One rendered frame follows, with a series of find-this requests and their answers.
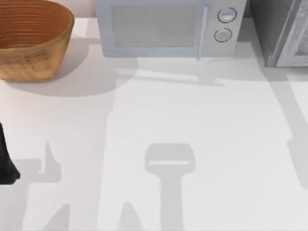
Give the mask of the microwave oven door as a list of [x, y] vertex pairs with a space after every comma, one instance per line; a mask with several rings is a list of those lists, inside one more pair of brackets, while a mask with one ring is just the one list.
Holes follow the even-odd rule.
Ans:
[[104, 56], [197, 57], [212, 0], [95, 0]]

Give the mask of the pale microwave oven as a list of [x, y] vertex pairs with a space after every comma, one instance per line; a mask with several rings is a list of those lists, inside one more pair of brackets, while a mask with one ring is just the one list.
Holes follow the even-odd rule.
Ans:
[[[232, 56], [237, 44], [237, 38], [243, 19], [247, 0], [212, 0], [207, 16], [205, 36], [203, 41], [202, 57], [228, 57]], [[230, 23], [222, 23], [218, 20], [217, 14], [221, 9], [234, 8], [237, 17]], [[232, 38], [224, 43], [214, 39], [214, 33], [222, 28], [232, 31]]]

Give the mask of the microwave knob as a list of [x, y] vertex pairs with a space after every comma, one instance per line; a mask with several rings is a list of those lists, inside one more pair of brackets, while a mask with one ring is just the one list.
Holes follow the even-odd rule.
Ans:
[[222, 23], [230, 23], [237, 17], [237, 11], [234, 8], [221, 9], [218, 12], [217, 17]]
[[217, 30], [214, 33], [214, 39], [215, 41], [219, 43], [224, 43], [229, 41], [232, 38], [232, 31], [228, 28], [222, 28], [220, 30]]

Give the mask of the brown woven basket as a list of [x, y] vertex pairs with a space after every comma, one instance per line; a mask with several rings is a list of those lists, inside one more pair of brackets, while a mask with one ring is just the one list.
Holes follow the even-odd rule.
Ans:
[[74, 15], [50, 0], [0, 0], [0, 79], [52, 79], [71, 38]]

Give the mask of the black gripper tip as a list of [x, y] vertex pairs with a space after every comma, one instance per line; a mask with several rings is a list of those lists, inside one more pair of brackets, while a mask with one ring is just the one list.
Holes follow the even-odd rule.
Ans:
[[20, 176], [8, 153], [3, 126], [0, 122], [0, 185], [13, 185]]

